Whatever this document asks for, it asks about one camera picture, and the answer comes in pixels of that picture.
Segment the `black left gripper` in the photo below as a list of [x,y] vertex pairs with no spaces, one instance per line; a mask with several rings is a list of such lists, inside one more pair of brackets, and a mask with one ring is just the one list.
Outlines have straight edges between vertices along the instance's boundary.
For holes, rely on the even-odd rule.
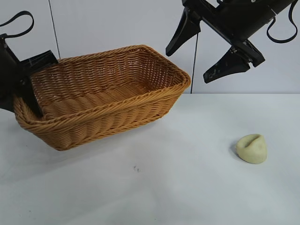
[[16,94],[23,98],[26,105],[38,117],[43,117],[35,97],[30,77],[47,67],[58,64],[53,52],[48,50],[31,58],[20,61],[9,48],[7,34],[0,36],[0,108],[14,111]]

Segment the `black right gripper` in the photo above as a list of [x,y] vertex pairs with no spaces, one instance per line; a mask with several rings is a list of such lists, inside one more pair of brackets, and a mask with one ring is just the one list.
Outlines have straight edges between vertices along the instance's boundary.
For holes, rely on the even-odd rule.
[[265,61],[249,38],[276,16],[271,0],[220,0],[212,6],[206,0],[184,0],[184,10],[178,27],[165,49],[173,55],[185,42],[201,32],[200,23],[206,23],[220,35],[231,48],[204,74],[205,83],[224,76],[244,73],[249,63],[257,67]]

